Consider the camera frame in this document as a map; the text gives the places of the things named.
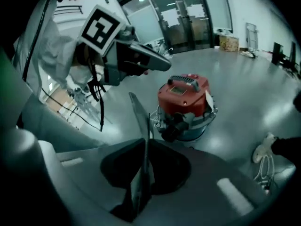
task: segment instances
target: white wall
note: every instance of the white wall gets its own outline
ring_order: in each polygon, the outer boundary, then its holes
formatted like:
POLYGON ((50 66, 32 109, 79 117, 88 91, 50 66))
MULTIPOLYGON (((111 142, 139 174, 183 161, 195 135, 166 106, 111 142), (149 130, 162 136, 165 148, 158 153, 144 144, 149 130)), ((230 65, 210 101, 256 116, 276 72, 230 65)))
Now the white wall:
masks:
POLYGON ((58 23, 60 30, 65 30, 71 27, 82 26, 84 24, 85 19, 88 17, 92 9, 96 4, 108 9, 113 12, 117 16, 121 17, 123 20, 127 22, 127 18, 125 17, 121 6, 118 4, 117 0, 108 0, 108 4, 105 0, 63 0, 62 2, 58 2, 58 6, 68 6, 68 5, 79 5, 82 6, 83 14, 79 13, 70 13, 70 14, 62 14, 55 15, 54 21, 58 23))
MULTIPOLYGON (((258 49, 273 51, 274 42, 284 46, 284 54, 289 56, 291 42, 296 39, 284 22, 275 14, 275 6, 269 0, 228 0, 231 10, 233 33, 239 38, 239 46, 247 48, 246 23, 257 26, 258 49)), ((299 64, 301 51, 297 44, 296 62, 299 64)))
POLYGON ((232 15, 233 33, 239 38, 239 46, 247 48, 246 23, 257 26, 258 48, 270 51, 270 9, 259 0, 228 0, 232 15))

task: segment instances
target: black cable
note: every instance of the black cable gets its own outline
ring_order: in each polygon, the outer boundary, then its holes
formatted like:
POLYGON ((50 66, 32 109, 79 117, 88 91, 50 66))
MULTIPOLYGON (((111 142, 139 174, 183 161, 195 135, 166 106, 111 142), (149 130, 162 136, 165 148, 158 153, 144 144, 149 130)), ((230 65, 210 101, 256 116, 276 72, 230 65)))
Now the black cable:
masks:
POLYGON ((76 106, 76 107, 74 107, 74 109, 72 110, 72 112, 71 112, 71 114, 70 114, 69 116, 71 116, 71 115, 72 115, 72 113, 74 113, 74 111, 76 110, 76 108, 77 108, 77 106, 76 106))
POLYGON ((276 188, 279 189, 279 186, 278 186, 278 184, 275 182, 274 177, 271 177, 271 176, 269 176, 269 175, 267 175, 267 176, 268 176, 268 178, 269 178, 269 180, 268 180, 268 187, 269 187, 269 189, 270 189, 270 186, 271 186, 271 182, 273 182, 274 185, 276 186, 276 188))
POLYGON ((61 103, 59 103, 57 100, 53 99, 48 93, 46 93, 46 91, 42 88, 42 91, 50 98, 52 99, 53 101, 55 101, 56 103, 58 103, 61 107, 65 108, 66 110, 68 111, 71 111, 72 113, 76 114, 78 117, 80 117, 85 123, 87 123, 88 125, 94 127, 95 129, 99 130, 97 127, 91 125, 88 121, 86 121, 82 116, 80 116, 79 114, 77 114, 76 112, 70 110, 69 108, 63 106, 61 103))
POLYGON ((31 47, 29 49, 29 52, 28 52, 28 55, 27 55, 27 59, 26 59, 26 62, 25 62, 25 67, 24 67, 24 70, 23 70, 23 76, 22 76, 22 79, 25 82, 27 80, 27 73, 28 73, 29 63, 30 63, 30 60, 32 58, 34 47, 36 46, 36 43, 37 43, 37 40, 38 40, 38 37, 39 37, 40 31, 41 31, 42 25, 43 25, 43 22, 44 22, 44 19, 45 19, 46 10, 47 10, 47 8, 49 6, 49 3, 50 3, 50 0, 46 0, 46 3, 45 3, 45 6, 44 6, 44 9, 43 9, 43 12, 42 12, 42 16, 41 16, 41 19, 40 19, 40 23, 39 23, 38 29, 36 31, 36 34, 34 35, 34 38, 33 38, 33 41, 32 41, 32 45, 31 45, 31 47))
POLYGON ((98 95, 99 95, 99 103, 100 103, 100 131, 103 130, 103 123, 104 123, 104 102, 103 102, 103 98, 102 98, 102 95, 100 93, 100 83, 99 81, 97 80, 97 74, 96 74, 96 69, 95 69, 95 65, 92 64, 92 61, 91 61, 91 58, 90 58, 90 47, 88 48, 88 58, 87 58, 87 63, 88 63, 88 67, 90 69, 90 72, 93 76, 93 81, 95 83, 95 86, 97 86, 98 88, 95 90, 97 93, 98 92, 98 95))

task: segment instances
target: white cable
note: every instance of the white cable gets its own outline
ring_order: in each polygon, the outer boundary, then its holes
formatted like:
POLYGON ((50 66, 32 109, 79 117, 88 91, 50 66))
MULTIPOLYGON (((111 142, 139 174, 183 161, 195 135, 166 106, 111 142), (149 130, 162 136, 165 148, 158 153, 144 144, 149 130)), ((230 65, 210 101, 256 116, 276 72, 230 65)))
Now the white cable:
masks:
POLYGON ((261 159, 259 170, 258 170, 256 177, 254 177, 254 180, 256 180, 259 176, 261 177, 262 180, 264 180, 269 175, 270 164, 272 164, 271 165, 271 167, 272 167, 271 178, 273 178, 273 176, 275 174, 275 164, 274 164, 273 156, 272 155, 264 155, 264 157, 261 159), (267 168, 265 175, 263 175, 263 167, 264 167, 264 162, 266 159, 268 160, 268 168, 267 168))
POLYGON ((157 109, 150 114, 150 120, 154 122, 154 127, 155 128, 160 128, 161 127, 161 118, 159 115, 159 105, 157 106, 157 109))

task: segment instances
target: shoe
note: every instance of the shoe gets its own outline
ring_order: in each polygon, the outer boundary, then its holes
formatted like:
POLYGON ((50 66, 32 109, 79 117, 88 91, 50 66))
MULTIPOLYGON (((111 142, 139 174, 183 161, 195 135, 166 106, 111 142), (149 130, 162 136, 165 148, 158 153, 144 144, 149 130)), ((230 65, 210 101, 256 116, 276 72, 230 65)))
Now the shoe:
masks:
POLYGON ((253 162, 259 163, 265 155, 272 154, 271 146, 276 140, 277 137, 269 132, 264 138, 263 142, 258 147, 256 147, 255 151, 253 152, 253 162))

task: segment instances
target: shop vacuum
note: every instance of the shop vacuum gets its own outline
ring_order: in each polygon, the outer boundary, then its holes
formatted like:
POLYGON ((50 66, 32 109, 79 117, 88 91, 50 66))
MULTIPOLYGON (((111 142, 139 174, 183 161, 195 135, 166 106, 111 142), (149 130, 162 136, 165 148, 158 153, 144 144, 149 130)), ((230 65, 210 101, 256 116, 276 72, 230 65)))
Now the shop vacuum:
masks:
POLYGON ((197 74, 172 76, 158 91, 154 127, 165 141, 195 141, 216 117, 218 109, 209 82, 197 74))

